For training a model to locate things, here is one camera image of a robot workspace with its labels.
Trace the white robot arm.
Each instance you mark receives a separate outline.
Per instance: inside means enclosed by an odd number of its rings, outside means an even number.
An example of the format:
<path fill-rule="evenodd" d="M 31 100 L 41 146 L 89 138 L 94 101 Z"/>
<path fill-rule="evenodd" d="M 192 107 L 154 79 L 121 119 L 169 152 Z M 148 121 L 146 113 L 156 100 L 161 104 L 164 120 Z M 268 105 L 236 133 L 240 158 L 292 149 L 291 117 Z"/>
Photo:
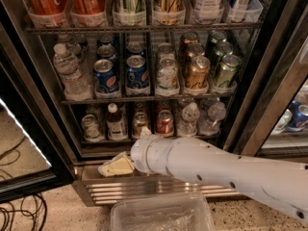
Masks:
<path fill-rule="evenodd" d="M 229 188 L 308 222 L 308 167 L 304 163 L 236 155 L 197 138 L 165 138 L 143 130 L 128 153 L 121 152 L 98 168 L 106 177 L 133 170 Z"/>

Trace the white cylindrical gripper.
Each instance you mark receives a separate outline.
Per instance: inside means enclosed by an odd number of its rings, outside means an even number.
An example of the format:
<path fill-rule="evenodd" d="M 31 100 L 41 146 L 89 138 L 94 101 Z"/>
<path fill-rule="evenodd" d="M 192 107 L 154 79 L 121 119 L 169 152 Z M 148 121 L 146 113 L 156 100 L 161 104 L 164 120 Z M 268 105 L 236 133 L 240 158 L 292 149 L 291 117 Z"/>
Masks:
<path fill-rule="evenodd" d="M 172 139 L 151 135 L 151 130 L 142 126 L 141 138 L 131 147 L 131 159 L 126 152 L 121 152 L 99 166 L 98 172 L 111 177 L 130 174 L 136 168 L 143 173 L 167 175 L 167 155 L 172 143 Z"/>

